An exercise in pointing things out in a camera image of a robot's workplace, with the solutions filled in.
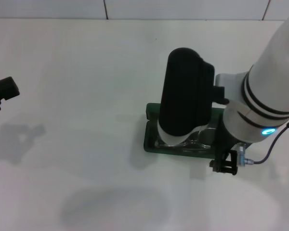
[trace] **cable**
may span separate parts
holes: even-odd
[[[268,153],[266,154],[265,158],[263,158],[261,161],[254,161],[254,165],[262,164],[263,162],[265,162],[265,161],[269,158],[269,156],[270,156],[270,154],[271,154],[271,151],[272,151],[272,149],[273,149],[276,141],[278,140],[278,138],[279,138],[287,129],[288,129],[288,127],[285,127],[284,129],[281,130],[281,132],[280,132],[280,133],[275,137],[275,139],[273,140],[273,142],[272,142],[272,144],[271,144],[271,146],[270,146],[270,148],[269,148],[269,151],[268,151]]]

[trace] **black stripe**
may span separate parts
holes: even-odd
[[[266,129],[266,128],[278,128],[278,127],[281,126],[281,125],[279,125],[279,126],[269,126],[268,127],[268,126],[259,125],[259,124],[256,124],[256,123],[252,122],[251,120],[247,119],[240,112],[237,112],[237,113],[241,116],[242,119],[244,119],[245,122],[249,123],[250,125],[252,125],[252,126],[254,126],[256,128]]]
[[[267,118],[267,119],[272,119],[272,120],[284,120],[284,119],[289,119],[289,116],[286,116],[286,117],[276,117],[276,116],[272,116],[272,115],[267,115],[266,113],[260,111],[259,109],[257,109],[247,98],[246,96],[246,93],[245,93],[245,89],[244,89],[244,86],[245,86],[245,79],[246,79],[247,75],[245,76],[245,78],[243,79],[242,81],[242,85],[241,85],[241,94],[242,94],[242,97],[245,101],[245,103],[247,104],[247,106],[253,110],[255,113],[257,113],[258,115],[264,117],[264,118]]]
[[[247,88],[247,91],[250,95],[250,97],[252,98],[252,100],[254,100],[254,102],[256,104],[258,104],[258,106],[260,106],[261,108],[263,108],[264,110],[268,111],[268,112],[271,112],[271,113],[274,113],[274,114],[277,114],[277,115],[289,115],[289,112],[282,112],[282,111],[277,111],[275,109],[272,109],[266,105],[264,105],[262,102],[260,102],[256,96],[252,93],[251,89],[250,89],[250,83],[249,83],[249,72],[247,73],[247,76],[246,76],[246,88]]]

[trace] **green plastic holder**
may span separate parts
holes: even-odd
[[[198,134],[195,133],[195,140],[198,144],[193,143],[187,146],[172,147],[162,147],[157,143],[159,108],[159,103],[148,103],[146,106],[146,118],[149,120],[146,124],[144,137],[144,150],[146,152],[214,159],[214,146],[212,144],[202,143],[203,139],[201,139],[201,137],[205,137],[205,134],[210,134],[211,139],[214,138],[215,128],[217,127],[220,115],[223,114],[223,108],[212,108],[208,126],[201,132],[198,132]]]

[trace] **tile grout line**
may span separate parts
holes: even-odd
[[[108,20],[109,18],[108,18],[108,13],[107,13],[107,8],[106,8],[106,1],[105,0],[103,0],[104,1],[104,8],[105,8],[105,13],[106,13],[106,19]]]
[[[264,20],[264,17],[265,17],[265,15],[266,15],[266,12],[268,11],[268,8],[269,8],[270,3],[271,3],[271,0],[268,1],[268,5],[266,6],[266,9],[265,9],[264,14],[263,14],[263,17],[262,17],[262,21]]]

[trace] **blue led light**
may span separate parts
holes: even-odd
[[[269,128],[269,129],[263,130],[263,131],[262,131],[262,134],[263,134],[263,135],[269,135],[269,134],[271,134],[271,133],[273,133],[273,132],[275,132],[275,131],[276,131],[275,128]]]

